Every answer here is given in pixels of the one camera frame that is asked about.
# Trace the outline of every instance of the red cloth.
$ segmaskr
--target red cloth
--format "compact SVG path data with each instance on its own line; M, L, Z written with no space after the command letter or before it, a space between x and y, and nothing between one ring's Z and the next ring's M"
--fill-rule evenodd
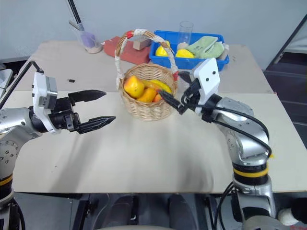
M113 37L112 39L105 41L104 51L106 54L115 57L114 52L119 39L120 37ZM142 50L136 50L133 48L133 42L128 41L124 48L123 53L120 55L120 59L137 65L142 63L148 63L150 61L149 51L150 51L150 46L145 47Z

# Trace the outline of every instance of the gray wall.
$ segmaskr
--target gray wall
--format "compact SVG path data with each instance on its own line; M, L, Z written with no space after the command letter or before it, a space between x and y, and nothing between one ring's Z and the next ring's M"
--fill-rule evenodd
M134 28L222 34L247 45L265 69L306 14L306 0L75 0L105 40ZM75 40L65 0L0 0L0 62L28 56L46 40Z

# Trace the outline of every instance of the table surface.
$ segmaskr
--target table surface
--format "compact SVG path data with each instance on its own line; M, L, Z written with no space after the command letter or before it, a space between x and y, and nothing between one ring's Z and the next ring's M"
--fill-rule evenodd
M250 50L243 45L230 45L230 63L220 72L220 92L273 93ZM98 89L117 92L114 58L104 52L88 54L75 41L42 43L29 60L35 60L45 74L56 78L58 90ZM125 72L135 66L121 62ZM16 90L31 90L34 68L24 76Z
M59 92L63 97L67 92ZM269 175L275 192L307 187L306 149L275 94L221 93L250 105L270 132L274 158ZM32 104L30 91L14 92L6 107ZM29 141L14 171L18 192L41 193L221 193L232 178L226 141L216 125L192 111L144 122L123 107L118 92L75 111L83 122L102 115L117 118L100 130L79 135L63 130Z
M306 149L277 95L246 46L231 45L229 57L230 63L220 72L219 92L250 105L268 127L275 155L269 164L274 191L305 190L307 181L301 175L307 173ZM215 125L201 121L192 111L183 116L175 112L155 122L143 122L128 114L116 92L113 57L104 52L88 54L77 42L49 41L30 59L47 76L56 78L59 91L108 92L97 101L77 104L75 111L83 122L102 115L117 118L88 134L64 130L25 144L14 171L16 191L220 193L231 181L226 142ZM122 62L124 71L133 66ZM31 68L7 107L32 105L33 73Z

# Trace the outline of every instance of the yellow ring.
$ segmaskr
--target yellow ring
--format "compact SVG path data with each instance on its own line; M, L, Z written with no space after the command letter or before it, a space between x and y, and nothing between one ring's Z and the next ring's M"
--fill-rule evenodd
M0 181L0 186L7 184L12 179L13 179L13 174L9 178L5 179L4 181Z
M241 172L237 169L234 169L234 172L240 176L249 177L249 178L257 178L261 176L265 176L268 174L269 168L267 167L265 170L261 172Z

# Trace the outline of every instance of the blue plastic tray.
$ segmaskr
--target blue plastic tray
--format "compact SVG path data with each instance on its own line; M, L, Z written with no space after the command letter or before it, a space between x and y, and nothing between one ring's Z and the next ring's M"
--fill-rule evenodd
M154 32L156 35L162 37L164 40L169 41L171 48L176 53L177 52L177 42L178 42L178 32L173 31L162 31L162 30L156 30ZM200 33L192 33L191 35L191 42L190 44L193 44L197 40L201 39L204 36L213 36L218 38L218 42L223 42L224 39L223 36L220 34L200 34ZM170 62L168 60L168 57L159 57L155 55L155 51L160 46L159 43L153 42L151 44L149 58L152 60L154 64L158 64L160 66L165 66L167 68L170 68ZM193 69L195 66L197 66L198 63L201 61L204 61L205 59L199 59L199 58L183 58L183 57L176 57L175 62L179 69ZM219 68L219 71L221 71L225 64L229 63L229 56L225 58L225 60L216 60L217 66Z

